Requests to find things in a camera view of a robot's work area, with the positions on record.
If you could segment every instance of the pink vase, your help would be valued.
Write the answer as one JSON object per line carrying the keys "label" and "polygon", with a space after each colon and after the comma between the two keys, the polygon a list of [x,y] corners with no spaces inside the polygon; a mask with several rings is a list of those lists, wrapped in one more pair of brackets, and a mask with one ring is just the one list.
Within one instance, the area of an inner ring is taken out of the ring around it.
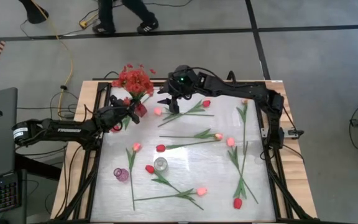
{"label": "pink vase", "polygon": [[143,118],[143,116],[144,116],[146,113],[147,113],[147,109],[146,109],[146,107],[145,107],[142,103],[140,103],[140,104],[138,104],[138,105],[136,106],[136,108],[135,108],[135,114],[136,114],[137,116],[140,116],[141,118]]}

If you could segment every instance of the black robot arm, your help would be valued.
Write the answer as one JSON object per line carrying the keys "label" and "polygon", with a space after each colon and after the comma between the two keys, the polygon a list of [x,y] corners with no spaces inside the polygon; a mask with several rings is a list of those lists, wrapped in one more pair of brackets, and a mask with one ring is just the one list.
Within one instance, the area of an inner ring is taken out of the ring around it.
{"label": "black robot arm", "polygon": [[266,144],[269,147],[282,148],[284,132],[280,127],[280,117],[284,104],[283,96],[276,91],[267,89],[265,82],[226,83],[217,76],[202,72],[196,74],[194,69],[196,68],[181,65],[173,73],[170,73],[168,80],[158,93],[168,93],[172,99],[167,98],[159,103],[169,105],[171,113],[177,114],[179,113],[177,99],[189,100],[194,93],[213,97],[226,95],[252,99],[268,117],[269,131]]}
{"label": "black robot arm", "polygon": [[130,105],[125,105],[122,100],[111,96],[110,103],[110,106],[98,109],[91,119],[84,121],[30,119],[17,123],[12,128],[14,141],[20,147],[30,146],[39,141],[76,141],[85,150],[95,150],[100,144],[98,136],[102,132],[109,132],[126,116],[139,123],[139,117],[134,114],[138,101],[132,100]]}

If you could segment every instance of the black stand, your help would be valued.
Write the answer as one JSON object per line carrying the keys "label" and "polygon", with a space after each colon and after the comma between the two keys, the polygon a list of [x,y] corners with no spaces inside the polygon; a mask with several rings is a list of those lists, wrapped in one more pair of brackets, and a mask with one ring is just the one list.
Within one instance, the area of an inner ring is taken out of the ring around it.
{"label": "black stand", "polygon": [[[38,10],[37,6],[35,6],[35,4],[31,0],[19,1],[23,4],[25,10],[27,11],[27,20],[31,24],[38,24],[43,21],[46,21],[46,18],[42,15],[42,13]],[[45,9],[41,8],[41,10],[47,17],[49,17],[49,13]]]}
{"label": "black stand", "polygon": [[59,181],[61,169],[15,153],[15,170],[25,169],[30,174]]}

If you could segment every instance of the sneaker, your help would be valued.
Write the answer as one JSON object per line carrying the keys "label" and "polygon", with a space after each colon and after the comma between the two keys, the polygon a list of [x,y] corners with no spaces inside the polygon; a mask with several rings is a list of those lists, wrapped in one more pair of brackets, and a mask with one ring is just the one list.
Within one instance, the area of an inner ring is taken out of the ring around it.
{"label": "sneaker", "polygon": [[115,28],[105,29],[102,24],[92,27],[92,30],[95,34],[113,34],[116,32]]}
{"label": "sneaker", "polygon": [[157,21],[157,19],[154,19],[154,21],[152,23],[146,24],[146,23],[142,22],[140,24],[140,26],[137,28],[137,32],[140,34],[146,34],[146,33],[153,31],[157,28],[158,28],[158,21]]}

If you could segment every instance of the concrete floor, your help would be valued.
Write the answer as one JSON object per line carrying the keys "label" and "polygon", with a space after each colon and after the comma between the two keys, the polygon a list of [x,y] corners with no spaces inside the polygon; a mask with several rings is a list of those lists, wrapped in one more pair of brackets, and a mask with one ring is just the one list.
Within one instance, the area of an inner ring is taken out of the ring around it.
{"label": "concrete floor", "polygon": [[[61,34],[78,29],[78,20],[97,7],[92,0],[37,2],[49,11]],[[145,2],[183,4],[186,0]],[[253,0],[252,6],[258,27],[358,25],[358,0]],[[186,7],[149,8],[160,19],[161,30],[251,27],[243,0],[194,0]],[[139,23],[124,7],[114,9],[114,15],[118,32],[133,32]],[[0,37],[24,36],[19,28],[24,19],[18,2],[0,0]],[[29,35],[51,34],[46,23],[26,24],[24,29]],[[358,151],[348,134],[349,119],[358,107],[358,29],[263,32],[260,39],[270,77],[284,81],[295,124],[306,132],[300,146],[319,218],[358,223]],[[223,78],[229,70],[236,72],[237,79],[264,78],[252,33],[71,39],[65,43],[74,55],[75,74],[69,89],[76,95],[83,80],[103,77],[125,63],[143,63],[156,69],[157,77],[166,77],[186,63],[206,67]],[[69,71],[68,55],[55,40],[7,41],[0,58],[0,89],[17,87],[19,106],[48,106]],[[65,104],[74,102],[68,96]],[[19,111],[17,119],[44,117],[49,117],[49,111]],[[358,145],[358,130],[354,138]],[[21,152],[51,151],[61,145],[47,142]],[[53,164],[61,156],[42,161]],[[55,190],[56,183],[46,180],[31,196],[29,222],[47,218],[44,200]]]}

